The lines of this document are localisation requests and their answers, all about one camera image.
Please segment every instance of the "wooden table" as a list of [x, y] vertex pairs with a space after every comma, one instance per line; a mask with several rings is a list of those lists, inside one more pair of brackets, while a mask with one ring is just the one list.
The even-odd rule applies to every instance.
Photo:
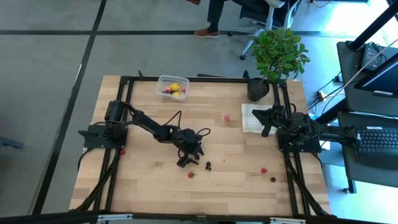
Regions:
[[[103, 78], [93, 122], [103, 121], [109, 101], [116, 99], [119, 79], [120, 76]], [[241, 104], [253, 103], [246, 97], [246, 84], [190, 82], [184, 102], [163, 100], [155, 93], [155, 85], [156, 82], [134, 82], [131, 104], [159, 124], [182, 110], [182, 129], [210, 128], [211, 134], [202, 140], [205, 156], [200, 158], [199, 166], [177, 167], [175, 146], [158, 143], [147, 131], [131, 126], [126, 153], [119, 163], [112, 212], [292, 215], [285, 165], [276, 135], [262, 138], [260, 134], [242, 132]], [[306, 113], [302, 83], [289, 80], [287, 86], [290, 102], [297, 106], [297, 111]], [[279, 95], [283, 102], [281, 90]], [[256, 103], [272, 105], [272, 87]], [[231, 121], [223, 120], [225, 114], [231, 116]], [[94, 150], [82, 160], [70, 208], [79, 206], [96, 185], [103, 154], [103, 149]], [[323, 209], [330, 212], [319, 161], [309, 153], [300, 155], [306, 186]], [[206, 161], [211, 162], [211, 172], [205, 170]], [[262, 168], [268, 172], [261, 174]], [[189, 172], [197, 175], [189, 179]], [[303, 213], [297, 186], [295, 192], [298, 209]], [[107, 186], [100, 208], [104, 207], [106, 193]]]

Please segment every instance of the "office chair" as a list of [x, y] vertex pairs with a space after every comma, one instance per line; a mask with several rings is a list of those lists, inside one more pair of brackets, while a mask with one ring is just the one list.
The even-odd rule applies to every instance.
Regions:
[[[265, 30], [271, 30], [273, 27], [283, 27], [285, 29], [290, 28], [293, 23], [294, 14], [296, 13], [301, 0], [265, 0], [265, 2], [269, 5], [268, 13], [265, 13], [263, 10], [255, 11], [251, 7], [247, 6], [242, 6], [241, 9], [241, 15], [239, 18], [247, 18], [252, 20], [252, 24], [256, 26], [256, 31], [253, 34], [255, 37], [258, 37], [260, 33]], [[243, 29], [253, 29], [253, 27], [230, 28], [228, 31], [228, 36], [231, 37], [234, 34], [234, 30], [237, 31]], [[243, 49], [242, 54], [239, 57], [241, 60], [246, 58], [245, 53], [249, 50], [253, 42], [253, 40], [250, 40], [247, 46]]]

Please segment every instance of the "black flower pot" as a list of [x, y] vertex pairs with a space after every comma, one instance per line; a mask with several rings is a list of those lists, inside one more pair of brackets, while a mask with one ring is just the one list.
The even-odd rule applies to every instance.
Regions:
[[250, 101], [259, 101], [269, 92], [269, 85], [262, 78], [250, 78], [248, 71], [244, 71], [243, 78], [246, 78], [248, 82], [248, 98]]

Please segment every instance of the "desk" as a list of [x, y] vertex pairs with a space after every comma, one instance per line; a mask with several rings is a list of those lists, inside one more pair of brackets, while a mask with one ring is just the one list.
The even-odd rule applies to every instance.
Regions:
[[[341, 127], [356, 126], [359, 129], [366, 129], [367, 126], [398, 126], [398, 121], [393, 119], [353, 113], [338, 113], [338, 121]], [[358, 180], [372, 184], [398, 187], [398, 170], [387, 170], [358, 164], [354, 150], [352, 148], [343, 146], [343, 154], [346, 174], [349, 182], [351, 180]], [[350, 189], [350, 192], [354, 193], [355, 184], [350, 185], [353, 187]]]
[[[350, 80], [358, 68], [362, 52], [353, 52], [347, 47], [346, 42], [337, 43], [338, 59], [340, 61], [341, 74], [344, 84]], [[391, 58], [396, 49], [387, 49], [383, 54]], [[361, 72], [356, 79], [365, 77], [366, 73]], [[371, 91], [358, 90], [354, 88], [354, 83], [345, 88], [346, 98], [337, 103], [334, 107], [317, 118], [321, 124], [327, 124], [337, 118], [339, 111], [358, 111], [364, 113], [381, 114], [387, 116], [398, 116], [398, 99], [385, 96], [375, 96]]]
[[[108, 103], [116, 98], [120, 76], [105, 76], [93, 122], [103, 121]], [[240, 216], [290, 216], [287, 176], [276, 135], [243, 133], [241, 104], [250, 103], [245, 83], [190, 82], [186, 101], [163, 100], [155, 93], [156, 82], [135, 81], [131, 104], [156, 122], [168, 121], [182, 110], [181, 127], [210, 128], [202, 140], [205, 156], [200, 165], [182, 169], [175, 164], [177, 149], [158, 143], [137, 126], [129, 128], [126, 154], [121, 156], [111, 206], [112, 212], [150, 214], [206, 214]], [[290, 102], [307, 112], [301, 82], [287, 82]], [[257, 103], [272, 105], [274, 92]], [[231, 116], [230, 122], [223, 115]], [[103, 149], [91, 151], [80, 166], [70, 208], [76, 208], [98, 181]], [[206, 161], [212, 171], [205, 170]], [[305, 183], [323, 209], [330, 213], [328, 196], [319, 161], [301, 153]], [[261, 174], [261, 169], [268, 172]], [[188, 178], [188, 173], [197, 175]], [[105, 186], [100, 208], [104, 207]], [[298, 209], [303, 213], [300, 191], [295, 189]]]

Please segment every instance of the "lemon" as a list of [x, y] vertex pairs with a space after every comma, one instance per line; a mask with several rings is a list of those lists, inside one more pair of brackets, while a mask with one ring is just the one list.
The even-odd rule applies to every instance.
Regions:
[[170, 85], [170, 89], [173, 91], [178, 91], [180, 89], [180, 86], [178, 84], [174, 83], [174, 84]]

